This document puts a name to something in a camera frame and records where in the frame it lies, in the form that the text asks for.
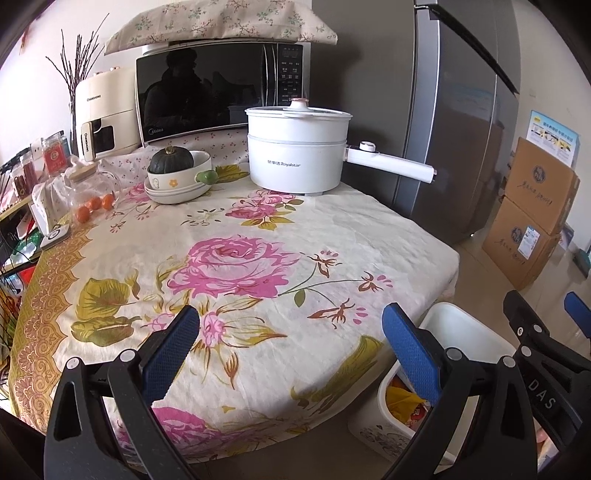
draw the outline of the tiled floor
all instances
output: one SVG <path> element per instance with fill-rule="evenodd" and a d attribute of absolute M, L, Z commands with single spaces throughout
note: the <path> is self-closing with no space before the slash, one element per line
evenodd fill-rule
<path fill-rule="evenodd" d="M 503 298 L 513 287 L 481 250 L 487 230 L 455 247 L 460 254 L 460 275 L 454 303 L 517 346 L 517 338 L 502 311 Z M 589 340 L 562 307 L 564 296 L 570 291 L 591 304 L 591 280 L 586 280 L 574 266 L 571 254 L 557 248 L 541 275 L 522 294 L 552 337 L 589 358 Z M 349 415 L 362 400 L 359 398 L 344 412 L 305 435 L 256 452 L 198 465 L 196 471 L 203 480 L 379 480 L 389 462 L 356 440 L 347 429 Z"/>

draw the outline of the spice jar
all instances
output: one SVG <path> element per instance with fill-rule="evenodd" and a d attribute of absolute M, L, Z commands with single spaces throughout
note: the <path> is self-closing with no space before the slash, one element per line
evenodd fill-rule
<path fill-rule="evenodd" d="M 43 159 L 50 177 L 55 177 L 68 168 L 64 140 L 67 141 L 61 132 L 43 140 Z"/>
<path fill-rule="evenodd" d="M 27 181 L 28 194 L 33 192 L 33 187 L 37 185 L 37 174 L 35 174 L 35 163 L 33 161 L 33 154 L 28 150 L 20 158 L 20 163 Z"/>
<path fill-rule="evenodd" d="M 10 172 L 12 183 L 14 184 L 14 191 L 17 194 L 19 200 L 23 200 L 29 195 L 29 189 L 27 185 L 27 179 L 25 178 L 25 172 L 21 165 L 16 165 Z"/>

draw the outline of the floral tablecloth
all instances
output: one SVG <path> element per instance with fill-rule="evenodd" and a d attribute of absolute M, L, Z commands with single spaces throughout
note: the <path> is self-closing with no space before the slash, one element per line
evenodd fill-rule
<path fill-rule="evenodd" d="M 182 205 L 130 188 L 43 253 L 11 353 L 23 420 L 45 431 L 70 357 L 110 361 L 191 304 L 199 337 L 154 413 L 189 461 L 256 449 L 335 415 L 387 367 L 385 305 L 417 321 L 453 292 L 457 254 L 371 197 L 344 184 L 295 197 L 259 189 L 240 165 L 219 172 Z M 132 455 L 112 399 L 107 409 Z"/>

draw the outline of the pot handle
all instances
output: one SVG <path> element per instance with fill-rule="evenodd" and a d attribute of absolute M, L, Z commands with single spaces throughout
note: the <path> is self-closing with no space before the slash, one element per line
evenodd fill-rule
<path fill-rule="evenodd" d="M 377 168 L 378 170 L 389 171 L 403 177 L 424 181 L 426 183 L 431 183 L 437 174 L 431 165 L 406 160 L 400 157 L 393 157 L 383 153 L 360 150 L 355 147 L 347 148 L 345 161 L 370 168 Z"/>

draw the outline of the microwave oven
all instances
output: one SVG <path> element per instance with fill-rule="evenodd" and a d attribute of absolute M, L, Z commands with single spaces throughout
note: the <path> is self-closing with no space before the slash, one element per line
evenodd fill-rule
<path fill-rule="evenodd" d="M 136 102 L 144 145 L 194 132 L 240 127 L 253 106 L 303 96 L 303 47 L 270 41 L 199 41 L 136 60 Z"/>

